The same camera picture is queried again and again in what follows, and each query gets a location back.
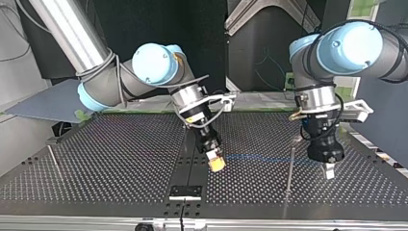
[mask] robotic arm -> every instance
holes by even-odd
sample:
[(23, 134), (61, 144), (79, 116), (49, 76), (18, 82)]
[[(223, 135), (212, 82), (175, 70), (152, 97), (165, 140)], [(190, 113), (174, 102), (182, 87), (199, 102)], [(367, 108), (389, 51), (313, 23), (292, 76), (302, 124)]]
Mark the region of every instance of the robotic arm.
[(408, 74), (407, 47), (401, 35), (365, 20), (348, 20), (291, 44), (299, 111), (290, 120), (301, 119), (301, 136), (310, 142), (308, 157), (323, 163), (327, 178), (334, 177), (334, 164), (344, 158), (344, 149), (336, 140), (339, 122), (364, 122), (373, 112), (363, 100), (344, 103), (335, 93), (334, 76), (402, 83)]
[[(205, 152), (212, 171), (224, 168), (220, 138), (211, 123), (231, 109), (235, 95), (206, 96), (178, 45), (147, 43), (132, 60), (121, 64), (106, 47), (76, 0), (30, 0), (66, 56), (82, 78), (78, 93), (82, 103), (99, 112), (155, 88), (168, 89), (176, 114), (191, 128), (197, 148)], [(223, 107), (212, 117), (209, 103)]]

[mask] black cable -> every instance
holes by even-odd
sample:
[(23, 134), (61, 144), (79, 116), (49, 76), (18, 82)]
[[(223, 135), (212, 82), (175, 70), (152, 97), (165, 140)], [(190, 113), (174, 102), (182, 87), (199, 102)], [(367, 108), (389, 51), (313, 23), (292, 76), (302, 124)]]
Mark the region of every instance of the black cable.
[[(6, 9), (10, 10), (12, 13), (15, 14), (16, 17), (19, 18), (18, 13), (15, 11), (15, 9), (13, 9), (12, 7), (10, 7), (10, 6), (8, 6), (8, 5), (1, 5), (1, 6), (0, 6), (0, 12), (3, 13), (3, 15), (7, 18), (7, 20), (9, 21), (9, 23), (11, 24), (11, 26), (13, 27), (13, 29), (15, 30), (15, 32), (16, 32), (22, 39), (24, 39), (24, 40), (28, 43), (27, 38), (26, 38), (26, 35), (24, 34), (24, 32), (20, 33), (20, 32), (18, 31), (18, 29), (17, 29), (16, 26), (13, 24), (13, 22), (10, 20), (10, 18), (7, 16), (7, 14), (3, 11), (3, 8), (6, 8)], [(4, 60), (0, 60), (0, 63), (2, 63), (2, 62), (8, 62), (8, 61), (14, 61), (14, 60), (17, 60), (17, 59), (20, 59), (20, 58), (24, 57), (24, 56), (27, 55), (27, 53), (30, 51), (30, 48), (31, 48), (31, 46), (30, 46), (30, 44), (28, 44), (27, 49), (24, 51), (23, 54), (18, 55), (18, 56), (16, 56), (16, 57), (12, 57), (12, 58), (7, 58), (7, 59), (4, 59)]]
[(339, 99), (339, 101), (340, 101), (340, 111), (339, 111), (339, 113), (337, 114), (336, 119), (334, 120), (334, 122), (330, 125), (330, 127), (329, 127), (326, 131), (322, 132), (320, 135), (318, 135), (318, 136), (316, 136), (316, 137), (314, 137), (314, 138), (306, 138), (306, 137), (304, 136), (304, 134), (303, 134), (303, 126), (300, 125), (300, 136), (301, 136), (304, 140), (306, 140), (306, 141), (316, 141), (316, 140), (318, 140), (318, 139), (327, 137), (327, 136), (329, 135), (329, 133), (330, 133), (333, 129), (335, 129), (336, 125), (340, 122), (340, 117), (342, 116), (343, 111), (344, 111), (344, 101), (343, 101), (343, 99), (342, 99), (337, 93), (336, 93), (336, 97), (337, 97), (337, 98)]
[(5, 60), (0, 60), (0, 62), (8, 62), (8, 61), (18, 60), (18, 59), (24, 57), (25, 55), (27, 55), (27, 53), (30, 51), (30, 48), (31, 48), (31, 46), (28, 45), (27, 50), (23, 54), (21, 54), (19, 56), (16, 56), (16, 57), (8, 58), (8, 59), (5, 59)]
[[(379, 23), (377, 23), (377, 22), (368, 21), (368, 20), (364, 20), (364, 19), (349, 19), (349, 20), (340, 22), (340, 23), (338, 23), (338, 24), (336, 24), (336, 25), (330, 27), (329, 29), (325, 30), (325, 31), (322, 32), (320, 35), (318, 35), (318, 37), (315, 39), (315, 41), (312, 42), (312, 44), (311, 44), (310, 47), (308, 48), (307, 57), (306, 57), (306, 62), (304, 62), (304, 58), (305, 58), (305, 57), (303, 57), (303, 68), (305, 69), (306, 73), (308, 73), (310, 76), (312, 76), (312, 78), (314, 78), (316, 81), (318, 81), (318, 82), (320, 82), (320, 83), (322, 83), (322, 84), (327, 84), (327, 83), (331, 83), (331, 82), (332, 82), (332, 81), (330, 81), (330, 82), (322, 81), (322, 80), (316, 78), (316, 75), (315, 75), (315, 73), (313, 72), (313, 69), (311, 68), (311, 58), (312, 58), (313, 50), (315, 49), (316, 45), (319, 43), (319, 41), (320, 41), (320, 39), (321, 39), (322, 37), (324, 37), (326, 34), (328, 34), (329, 32), (331, 32), (332, 30), (334, 30), (334, 29), (336, 29), (336, 28), (338, 28), (338, 27), (344, 26), (346, 23), (350, 23), (350, 22), (366, 22), (366, 23), (368, 23), (369, 25), (374, 26), (374, 27), (377, 28), (378, 30), (383, 30), (383, 31), (388, 32), (390, 35), (394, 36), (394, 37), (398, 40), (398, 43), (402, 45), (402, 47), (404, 48), (404, 50), (408, 52), (408, 42), (407, 42), (401, 35), (399, 35), (399, 34), (396, 33), (395, 31), (393, 31), (393, 30), (390, 29), (389, 27), (384, 26), (384, 25), (382, 25), (382, 24), (379, 24)], [(387, 82), (392, 83), (392, 84), (400, 84), (400, 83), (403, 83), (403, 82), (405, 82), (405, 81), (407, 81), (407, 80), (408, 80), (408, 74), (407, 74), (407, 76), (405, 76), (403, 79), (401, 79), (401, 80), (399, 80), (399, 81), (387, 80)]]
[[(269, 55), (269, 49), (268, 49), (267, 47), (264, 47), (264, 54), (265, 54), (264, 58), (263, 58), (259, 63), (256, 63), (255, 65), (261, 65), (261, 64), (263, 64), (266, 60), (270, 60), (271, 62), (273, 62), (273, 63), (279, 68), (279, 71), (280, 71), (281, 74), (282, 74), (282, 77), (283, 77), (283, 79), (284, 79), (284, 84), (285, 84), (285, 83), (286, 83), (286, 75), (285, 75), (285, 71), (283, 70), (282, 66), (281, 66), (277, 61), (275, 61), (275, 60)], [(282, 91), (282, 90), (280, 90), (279, 88), (277, 88), (277, 87), (271, 85), (270, 83), (268, 83), (268, 82), (261, 76), (261, 74), (259, 73), (259, 71), (258, 71), (257, 69), (255, 69), (255, 73), (256, 73), (256, 74), (258, 75), (258, 77), (262, 80), (262, 82), (264, 82), (264, 84), (266, 84), (268, 87), (272, 88), (273, 90), (277, 90), (278, 92), (279, 92), (279, 91)]]
[(306, 17), (307, 11), (309, 9), (308, 6), (309, 6), (308, 3), (306, 2), (305, 10), (303, 11), (302, 23), (300, 24), (300, 36), (301, 37), (303, 37), (303, 26), (305, 23), (305, 17)]

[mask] cable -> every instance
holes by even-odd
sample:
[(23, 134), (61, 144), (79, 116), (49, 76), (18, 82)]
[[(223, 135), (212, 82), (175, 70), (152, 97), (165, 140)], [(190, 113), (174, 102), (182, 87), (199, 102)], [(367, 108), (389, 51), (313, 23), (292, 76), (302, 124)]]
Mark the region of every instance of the cable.
[(48, 32), (49, 34), (51, 34), (51, 32), (50, 32), (47, 28), (41, 26), (38, 22), (36, 22), (36, 21), (30, 16), (30, 14), (25, 10), (25, 8), (23, 7), (23, 5), (21, 4), (21, 0), (15, 0), (15, 2), (17, 3), (17, 5), (18, 5), (18, 7), (21, 9), (21, 11), (24, 12), (24, 14), (28, 17), (28, 19), (30, 19), (30, 21), (32, 21), (36, 26), (38, 26), (38, 27), (39, 27), (40, 29), (42, 29), (43, 31)]
[(262, 82), (264, 82), (264, 84), (266, 84), (268, 87), (270, 87), (270, 88), (272, 88), (272, 89), (275, 89), (275, 90), (278, 90), (278, 91), (281, 91), (279, 88), (270, 85), (264, 78), (262, 78), (262, 76), (259, 74), (259, 72), (258, 72), (257, 69), (255, 69), (255, 73), (256, 73), (256, 74), (258, 75), (258, 77), (262, 80)]
[(340, 111), (339, 111), (339, 113), (337, 114), (336, 119), (334, 120), (334, 122), (330, 125), (330, 127), (329, 127), (326, 131), (322, 132), (320, 135), (318, 135), (318, 136), (316, 136), (316, 137), (314, 137), (314, 138), (306, 138), (306, 137), (304, 136), (304, 134), (303, 134), (303, 126), (300, 125), (300, 136), (301, 136), (304, 140), (306, 140), (306, 141), (316, 141), (316, 140), (318, 140), (318, 139), (327, 137), (327, 136), (329, 135), (329, 133), (330, 133), (330, 132), (336, 127), (336, 125), (340, 122), (340, 117), (342, 116), (343, 111), (344, 111), (344, 101), (343, 101), (343, 99), (342, 99), (337, 93), (336, 93), (336, 97), (337, 97), (337, 98), (339, 99), (339, 101), (340, 101)]
[[(280, 72), (281, 72), (281, 74), (282, 74), (282, 77), (283, 77), (283, 79), (284, 79), (284, 83), (285, 83), (285, 82), (286, 82), (285, 71), (283, 70), (282, 66), (281, 66), (277, 61), (275, 61), (275, 60), (269, 55), (269, 49), (268, 49), (267, 47), (264, 47), (264, 54), (265, 54), (264, 59), (263, 59), (262, 61), (260, 61), (259, 63), (256, 63), (255, 65), (261, 65), (261, 64), (263, 64), (266, 60), (272, 61), (272, 62), (273, 62), (274, 64), (276, 64), (276, 66), (279, 68), (279, 70), (280, 70)], [(261, 76), (261, 74), (258, 72), (257, 69), (255, 69), (255, 73), (256, 73), (256, 74), (258, 75), (258, 77), (262, 80), (262, 82), (264, 82), (264, 84), (266, 84), (267, 86), (269, 86), (270, 88), (272, 88), (272, 89), (274, 89), (274, 90), (282, 91), (282, 90), (280, 90), (279, 88), (270, 85), (270, 84)]]
[(17, 12), (14, 8), (12, 8), (11, 6), (9, 6), (9, 5), (6, 5), (6, 4), (0, 5), (0, 10), (1, 10), (1, 12), (3, 13), (3, 15), (6, 17), (6, 19), (9, 21), (10, 25), (12, 25), (12, 27), (14, 28), (14, 30), (18, 33), (18, 35), (19, 35), (22, 39), (24, 39), (25, 41), (27, 41), (27, 36), (24, 34), (24, 32), (21, 33), (21, 32), (15, 27), (14, 23), (10, 20), (10, 18), (7, 16), (7, 14), (3, 11), (4, 8), (5, 8), (5, 9), (8, 9), (8, 10), (10, 10), (12, 13), (14, 13), (14, 15), (15, 15), (17, 18), (20, 18), (20, 15), (18, 14), (18, 12)]
[(5, 60), (0, 60), (0, 62), (8, 62), (8, 61), (18, 60), (18, 59), (24, 57), (25, 55), (27, 55), (27, 53), (30, 51), (30, 48), (31, 48), (31, 46), (28, 45), (26, 51), (23, 54), (21, 54), (19, 56), (16, 56), (16, 57), (8, 58), (8, 59), (5, 59)]
[[(364, 19), (349, 19), (349, 20), (340, 22), (340, 23), (338, 23), (338, 24), (336, 24), (336, 25), (330, 27), (329, 29), (327, 29), (326, 31), (324, 31), (324, 32), (322, 32), (320, 35), (318, 35), (318, 37), (315, 39), (315, 41), (312, 42), (312, 44), (311, 44), (310, 47), (308, 48), (307, 57), (306, 57), (306, 62), (304, 62), (304, 58), (305, 58), (304, 55), (305, 55), (306, 52), (303, 54), (303, 58), (302, 58), (302, 59), (303, 59), (303, 68), (304, 68), (304, 70), (305, 70), (310, 76), (312, 76), (312, 78), (314, 78), (316, 81), (318, 81), (318, 82), (320, 82), (320, 83), (322, 83), (322, 84), (328, 84), (328, 83), (332, 83), (332, 82), (333, 82), (333, 81), (322, 81), (322, 80), (316, 78), (316, 75), (315, 75), (315, 73), (313, 72), (313, 69), (311, 68), (311, 58), (312, 58), (313, 50), (315, 49), (316, 45), (319, 43), (319, 40), (320, 40), (322, 37), (324, 37), (326, 34), (328, 34), (329, 32), (331, 32), (332, 30), (334, 30), (334, 29), (336, 29), (336, 28), (338, 28), (338, 27), (341, 27), (341, 26), (345, 25), (346, 23), (350, 23), (350, 22), (366, 22), (366, 23), (368, 23), (369, 25), (374, 26), (374, 27), (377, 28), (378, 30), (383, 30), (383, 31), (388, 32), (390, 35), (394, 36), (394, 37), (398, 40), (398, 43), (402, 45), (403, 49), (408, 52), (408, 42), (407, 42), (401, 35), (399, 35), (399, 34), (396, 33), (395, 31), (393, 31), (393, 30), (390, 29), (389, 27), (384, 26), (384, 25), (382, 25), (382, 24), (379, 24), (379, 23), (377, 23), (377, 22), (368, 21), (368, 20), (364, 20)], [(407, 81), (407, 80), (408, 80), (408, 74), (407, 74), (404, 78), (402, 78), (401, 80), (399, 80), (399, 81), (387, 80), (387, 82), (388, 82), (388, 83), (391, 83), (391, 84), (400, 84), (400, 83), (403, 83), (403, 82), (405, 82), (405, 81)]]
[(23, 54), (18, 55), (18, 56), (16, 56), (16, 57), (12, 57), (12, 58), (7, 58), (7, 59), (0, 60), (0, 63), (2, 63), (2, 62), (9, 62), (9, 61), (14, 61), (14, 60), (20, 59), (20, 58), (24, 57), (25, 55), (27, 55), (28, 52), (30, 51), (30, 48), (31, 48), (30, 44), (29, 44), (28, 41), (27, 41), (27, 38), (26, 38), (25, 34), (24, 34), (24, 33), (20, 33), (20, 32), (18, 31), (18, 29), (15, 27), (15, 25), (14, 25), (13, 22), (10, 20), (10, 18), (7, 16), (7, 14), (3, 11), (4, 8), (5, 8), (5, 9), (9, 9), (12, 13), (15, 14), (16, 17), (19, 18), (20, 16), (18, 15), (18, 12), (17, 12), (15, 9), (13, 9), (12, 7), (10, 7), (10, 6), (6, 5), (6, 4), (0, 5), (0, 10), (1, 10), (1, 12), (3, 13), (3, 15), (7, 18), (7, 20), (9, 21), (9, 23), (11, 24), (11, 26), (13, 27), (13, 29), (17, 32), (17, 34), (18, 34), (22, 39), (24, 39), (24, 40), (27, 42), (28, 45), (27, 45), (27, 49), (24, 51)]
[(206, 126), (210, 125), (210, 123), (214, 122), (214, 120), (216, 120), (219, 116), (221, 116), (222, 112), (224, 112), (224, 110), (225, 110), (225, 104), (226, 104), (226, 103), (224, 103), (224, 104), (222, 105), (222, 107), (219, 109), (219, 111), (216, 113), (216, 115), (214, 115), (210, 120), (208, 120), (206, 123), (204, 123), (204, 124), (202, 124), (202, 125), (196, 125), (196, 124), (193, 124), (193, 123), (188, 123), (188, 122), (179, 114), (179, 112), (178, 112), (178, 110), (176, 109), (175, 105), (174, 105), (174, 109), (175, 109), (175, 110), (174, 110), (174, 113), (176, 113), (177, 116), (178, 116), (183, 122), (185, 122), (186, 124), (188, 124), (188, 126), (193, 127), (193, 128), (199, 128), (199, 129), (201, 129), (201, 128), (205, 128)]
[(303, 11), (302, 23), (300, 24), (300, 36), (301, 37), (303, 37), (303, 26), (304, 26), (304, 23), (305, 23), (305, 17), (306, 17), (307, 11), (309, 10), (308, 6), (309, 5), (308, 5), (308, 3), (306, 1), (305, 10)]

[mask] metal rod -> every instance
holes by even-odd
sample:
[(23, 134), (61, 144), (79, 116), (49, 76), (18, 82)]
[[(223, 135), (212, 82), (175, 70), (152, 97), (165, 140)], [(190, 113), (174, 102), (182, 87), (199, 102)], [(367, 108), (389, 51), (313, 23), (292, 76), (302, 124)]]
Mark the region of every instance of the metal rod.
[(103, 64), (109, 52), (77, 0), (30, 0), (77, 72)]
[(296, 151), (295, 147), (291, 149), (291, 162), (289, 163), (289, 176), (288, 176), (288, 186), (286, 187), (286, 193), (291, 193), (291, 183), (293, 175), (293, 162), (294, 162), (294, 152)]
[(55, 158), (54, 151), (52, 150), (51, 145), (47, 145), (47, 147), (48, 147), (48, 150), (50, 151), (50, 154), (51, 154), (52, 160), (54, 161), (54, 164), (58, 167), (60, 164), (58, 164), (57, 158)]

